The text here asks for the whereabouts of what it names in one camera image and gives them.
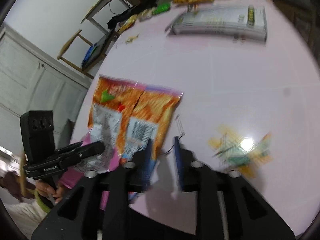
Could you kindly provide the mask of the left hand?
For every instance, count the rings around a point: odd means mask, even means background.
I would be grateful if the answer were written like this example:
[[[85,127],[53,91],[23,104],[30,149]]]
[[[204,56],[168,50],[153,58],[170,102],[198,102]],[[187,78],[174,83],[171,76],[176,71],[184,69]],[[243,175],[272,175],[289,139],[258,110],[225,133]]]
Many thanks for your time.
[[[37,180],[35,187],[41,196],[46,198],[52,196],[56,203],[61,201],[69,191],[69,188],[62,183],[58,183],[56,189],[53,189],[49,184],[43,182],[42,180]]]

